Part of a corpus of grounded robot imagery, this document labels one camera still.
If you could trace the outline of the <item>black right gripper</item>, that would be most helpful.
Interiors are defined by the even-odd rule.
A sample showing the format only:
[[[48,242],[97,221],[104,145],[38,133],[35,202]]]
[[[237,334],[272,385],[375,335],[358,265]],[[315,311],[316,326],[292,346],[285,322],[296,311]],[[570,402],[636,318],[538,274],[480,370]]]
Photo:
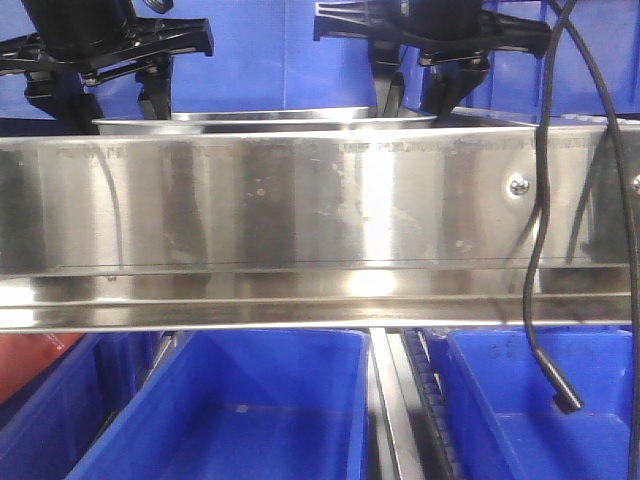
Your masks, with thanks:
[[[486,79],[484,54],[541,58],[551,34],[545,22],[486,10],[481,1],[332,1],[315,4],[313,39],[370,41],[378,116],[399,114],[404,97],[400,45],[434,55],[440,64],[423,74],[422,110],[444,120]]]

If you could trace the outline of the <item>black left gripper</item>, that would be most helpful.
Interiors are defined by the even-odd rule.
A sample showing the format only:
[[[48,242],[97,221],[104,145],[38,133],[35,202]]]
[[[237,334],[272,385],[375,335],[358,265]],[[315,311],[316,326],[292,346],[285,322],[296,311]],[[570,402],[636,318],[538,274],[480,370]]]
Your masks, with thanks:
[[[214,40],[203,19],[143,18],[131,1],[24,1],[35,31],[1,42],[1,74],[24,74],[30,105],[74,134],[98,134],[103,117],[90,86],[135,74],[145,119],[170,119],[176,55],[211,57]]]

